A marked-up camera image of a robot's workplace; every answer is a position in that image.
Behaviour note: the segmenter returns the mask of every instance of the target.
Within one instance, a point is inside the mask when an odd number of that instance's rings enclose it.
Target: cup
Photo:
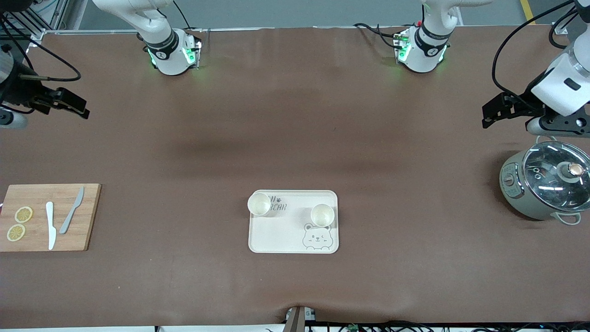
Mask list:
[[[312,222],[318,227],[328,227],[334,222],[334,209],[325,204],[318,204],[312,209]]]
[[[263,193],[254,193],[248,198],[248,210],[257,217],[261,217],[270,211],[270,198]]]

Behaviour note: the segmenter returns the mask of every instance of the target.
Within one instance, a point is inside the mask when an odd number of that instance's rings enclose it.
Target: wooden cutting board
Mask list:
[[[66,234],[60,234],[60,227],[70,212],[80,187],[84,186],[82,204],[74,212]],[[0,252],[49,251],[49,234],[45,204],[54,204],[53,226],[57,229],[55,246],[52,251],[88,249],[94,214],[99,201],[100,184],[14,184],[8,187],[2,213],[0,214]],[[33,209],[31,220],[23,223],[25,235],[18,241],[10,242],[8,229],[18,222],[14,214],[23,206]]]

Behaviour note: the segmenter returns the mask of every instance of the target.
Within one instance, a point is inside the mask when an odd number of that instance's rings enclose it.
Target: lemon slice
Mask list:
[[[25,230],[26,230],[26,228],[24,225],[21,225],[21,224],[12,225],[12,227],[10,227],[8,229],[8,233],[6,233],[6,238],[10,242],[18,241],[18,240],[22,239],[23,236],[25,236]]]
[[[28,206],[23,206],[14,214],[14,220],[17,223],[26,223],[33,218],[33,209]]]

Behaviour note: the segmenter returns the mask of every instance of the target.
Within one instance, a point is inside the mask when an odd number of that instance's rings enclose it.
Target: brown table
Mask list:
[[[152,69],[134,35],[46,36],[82,72],[62,86],[91,116],[53,110],[0,131],[0,191],[103,189],[87,252],[0,255],[0,326],[276,323],[294,305],[333,321],[590,319],[590,214],[567,227],[516,213],[497,175],[534,137],[524,118],[481,128],[512,29],[458,28],[430,74],[353,29],[213,32],[201,69],[178,77]],[[548,29],[506,48],[507,87],[558,53]],[[339,250],[250,252],[259,188],[336,192]]]

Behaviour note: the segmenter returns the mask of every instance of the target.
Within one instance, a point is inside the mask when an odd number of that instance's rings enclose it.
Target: white butter knife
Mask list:
[[[68,213],[68,216],[65,218],[64,223],[61,225],[60,234],[65,234],[68,231],[68,227],[70,227],[70,222],[72,221],[72,217],[74,216],[74,211],[78,208],[78,206],[80,206],[80,204],[82,204],[83,197],[84,186],[80,188],[80,191],[78,192],[78,197],[76,197],[76,200],[74,201],[74,205],[72,206],[70,213]]]
[[[53,227],[53,202],[47,202],[45,209],[47,211],[47,226],[49,228],[49,250],[53,250],[55,237],[57,236],[57,229]]]

